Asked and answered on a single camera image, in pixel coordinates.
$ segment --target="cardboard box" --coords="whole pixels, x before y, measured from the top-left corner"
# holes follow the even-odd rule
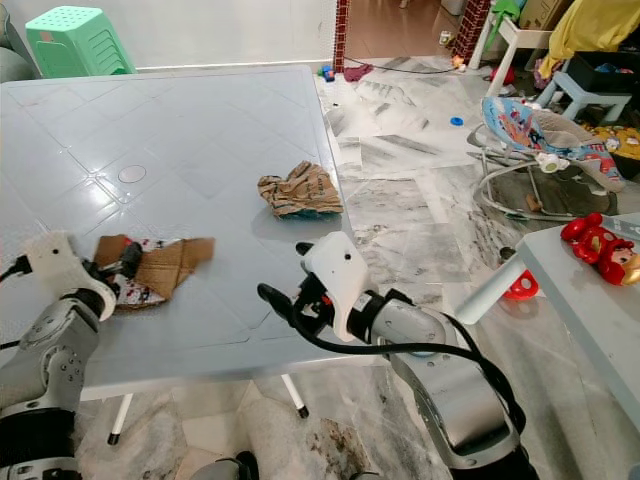
[[[524,30],[553,30],[573,0],[527,0],[520,14]]]

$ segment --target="crumpled cardboard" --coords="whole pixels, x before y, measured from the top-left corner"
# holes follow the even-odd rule
[[[213,258],[213,238],[163,241],[131,239],[126,235],[101,237],[94,262],[105,267],[120,258],[125,247],[132,241],[142,245],[142,260],[135,278],[126,279],[116,275],[114,281],[120,285],[117,307],[124,309],[144,308],[171,299],[173,291],[196,267]]]
[[[307,161],[294,168],[286,179],[260,178],[258,192],[276,217],[343,212],[340,196],[329,174],[320,165]]]

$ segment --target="toy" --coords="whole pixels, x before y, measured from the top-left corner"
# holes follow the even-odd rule
[[[464,58],[461,57],[460,55],[454,55],[453,58],[451,59],[451,64],[453,65],[453,68],[460,69],[464,65]]]
[[[527,270],[520,276],[520,278],[518,278],[518,280],[513,282],[513,285],[511,285],[509,290],[504,292],[502,296],[509,300],[522,302],[535,297],[539,289],[540,287],[538,286],[538,282],[533,278],[531,272]]]
[[[576,257],[595,265],[600,275],[613,285],[640,282],[640,255],[633,242],[619,238],[600,226],[602,215],[592,213],[568,223],[560,236],[568,242]]]
[[[501,263],[506,262],[509,258],[511,258],[516,251],[510,247],[504,247],[500,249],[500,259]],[[523,302],[525,300],[529,300],[533,298],[540,290],[540,286],[536,279],[533,278],[533,275],[529,270],[526,270],[518,279],[513,282],[513,285],[509,287],[509,290],[504,292],[502,296],[509,300],[515,300],[516,302]]]
[[[520,10],[522,9],[522,5],[516,0],[498,0],[493,8],[491,9],[491,13],[495,14],[495,23],[493,25],[493,29],[489,34],[489,38],[484,44],[484,51],[488,51],[493,45],[493,41],[496,39],[496,35],[498,34],[498,30],[500,30],[500,25],[505,17],[510,18],[513,22],[517,22],[520,18]]]
[[[493,82],[493,79],[496,77],[497,73],[498,73],[498,67],[494,67],[493,70],[491,70],[491,74],[489,75],[490,82]],[[516,71],[514,70],[513,67],[509,67],[509,69],[507,70],[507,75],[504,77],[502,84],[505,86],[511,85],[515,81],[516,81]]]
[[[336,79],[336,73],[329,65],[325,65],[318,69],[318,76],[324,77],[327,82],[333,82]]]
[[[555,153],[540,152],[536,155],[536,161],[540,165],[540,170],[544,173],[554,173],[571,165],[569,160],[561,158]]]

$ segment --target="black storage box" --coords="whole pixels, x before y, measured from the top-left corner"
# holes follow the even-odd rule
[[[633,73],[601,73],[596,68],[610,63]],[[567,73],[587,92],[634,93],[640,88],[640,55],[624,52],[576,52]]]

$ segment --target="black cable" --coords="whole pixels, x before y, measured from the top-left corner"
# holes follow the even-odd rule
[[[515,399],[515,395],[507,377],[502,373],[502,370],[480,353],[476,343],[462,324],[457,320],[449,317],[450,320],[453,320],[452,325],[460,332],[467,343],[469,343],[469,348],[471,350],[465,350],[464,348],[441,343],[401,343],[379,346],[340,345],[338,343],[327,342],[307,332],[298,318],[298,311],[296,307],[297,305],[294,305],[291,310],[291,326],[296,329],[296,331],[309,343],[330,352],[342,355],[388,355],[393,353],[434,352],[456,355],[458,357],[466,358],[472,362],[476,362],[487,377],[487,381],[506,402],[509,418],[513,422],[518,433],[522,433],[524,430],[526,416]]]
[[[349,60],[350,62],[359,63],[360,65],[371,65],[373,68],[377,68],[379,70],[389,70],[391,72],[401,72],[401,73],[415,73],[417,75],[436,75],[438,73],[449,73],[449,72],[454,72],[456,70],[455,68],[450,68],[449,70],[437,70],[435,72],[415,72],[413,70],[402,70],[399,68],[382,67],[380,65],[373,65],[371,63],[361,62],[360,60],[355,60],[349,57],[344,57],[344,59]]]
[[[26,255],[21,255],[16,258],[16,261],[9,267],[2,275],[0,275],[0,283],[6,280],[11,275],[15,275],[18,273],[29,274],[33,270],[31,269],[31,264],[29,263],[29,259]]]
[[[6,350],[8,348],[17,347],[20,345],[20,340],[14,340],[13,342],[0,343],[0,350]]]

